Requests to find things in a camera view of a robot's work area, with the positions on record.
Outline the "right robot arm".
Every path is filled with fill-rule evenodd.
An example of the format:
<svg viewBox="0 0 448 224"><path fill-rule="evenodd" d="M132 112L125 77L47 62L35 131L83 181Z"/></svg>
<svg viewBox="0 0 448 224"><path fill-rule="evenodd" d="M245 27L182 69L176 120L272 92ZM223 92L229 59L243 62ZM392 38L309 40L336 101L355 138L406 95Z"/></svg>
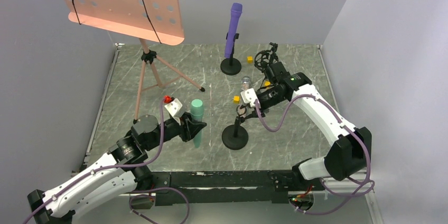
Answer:
<svg viewBox="0 0 448 224"><path fill-rule="evenodd" d="M296 105L316 124L330 146L326 156L292 167L296 181L328 177L342 181L369 166L372 134L368 128L357 127L343 118L305 74L290 74L281 62L276 62L267 67L265 76L272 86L264 92L243 90L243 103L262 119L267 109L287 100L289 106Z"/></svg>

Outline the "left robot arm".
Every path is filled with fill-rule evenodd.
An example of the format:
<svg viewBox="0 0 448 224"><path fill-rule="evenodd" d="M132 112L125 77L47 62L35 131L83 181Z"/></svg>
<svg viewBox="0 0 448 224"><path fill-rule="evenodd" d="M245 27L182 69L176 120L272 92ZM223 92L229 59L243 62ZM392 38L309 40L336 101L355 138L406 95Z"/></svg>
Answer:
<svg viewBox="0 0 448 224"><path fill-rule="evenodd" d="M155 116L135 120L121 138L91 166L62 185L42 191L34 190L27 199L32 210L25 223L72 223L89 211L116 196L134 190L148 190L153 176L148 168L147 152L175 137L192 140L205 122L184 113L160 124Z"/></svg>

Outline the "black round-base clip stand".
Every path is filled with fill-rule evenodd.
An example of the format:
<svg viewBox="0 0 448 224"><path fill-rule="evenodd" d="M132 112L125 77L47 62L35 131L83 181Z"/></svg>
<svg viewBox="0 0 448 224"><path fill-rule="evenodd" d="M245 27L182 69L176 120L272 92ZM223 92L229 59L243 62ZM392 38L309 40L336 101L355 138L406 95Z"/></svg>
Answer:
<svg viewBox="0 0 448 224"><path fill-rule="evenodd" d="M247 112L247 108L244 105L238 105L236 108L237 116L234 123L227 126L221 134L221 139L225 147L230 150L240 150L248 143L248 133L241 126L241 123L245 121L244 115Z"/></svg>

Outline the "black round-base clamp stand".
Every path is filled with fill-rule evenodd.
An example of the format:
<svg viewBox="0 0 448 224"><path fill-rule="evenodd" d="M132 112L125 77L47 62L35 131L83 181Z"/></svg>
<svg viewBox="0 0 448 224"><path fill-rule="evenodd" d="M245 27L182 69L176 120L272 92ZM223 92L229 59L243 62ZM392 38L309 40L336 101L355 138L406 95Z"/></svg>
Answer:
<svg viewBox="0 0 448 224"><path fill-rule="evenodd" d="M221 71L229 76L237 75L241 71L241 63L238 59L234 58L235 41L239 39L239 33L236 33L233 39L232 50L229 58L222 60L220 64Z"/></svg>

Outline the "purple microphone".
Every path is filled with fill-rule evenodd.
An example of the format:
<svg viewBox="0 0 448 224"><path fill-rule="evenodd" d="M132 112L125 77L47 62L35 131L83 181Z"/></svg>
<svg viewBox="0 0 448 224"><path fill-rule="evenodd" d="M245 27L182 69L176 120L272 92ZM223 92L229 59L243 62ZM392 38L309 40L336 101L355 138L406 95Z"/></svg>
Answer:
<svg viewBox="0 0 448 224"><path fill-rule="evenodd" d="M229 29L226 37L226 45L225 45L225 58L230 58L235 42L235 35L237 32L237 27L239 23L239 19L242 14L242 4L241 3L233 3L230 10L230 23Z"/></svg>

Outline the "mint green microphone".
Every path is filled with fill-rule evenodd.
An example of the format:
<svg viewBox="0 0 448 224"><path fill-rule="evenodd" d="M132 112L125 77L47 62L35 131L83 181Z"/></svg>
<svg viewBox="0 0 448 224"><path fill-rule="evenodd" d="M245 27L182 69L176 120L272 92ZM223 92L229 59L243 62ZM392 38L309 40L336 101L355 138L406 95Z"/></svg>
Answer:
<svg viewBox="0 0 448 224"><path fill-rule="evenodd" d="M203 101L194 99L191 101L190 113L195 121L201 122L204 114ZM199 131L193 139L194 147L199 148L202 141L202 131Z"/></svg>

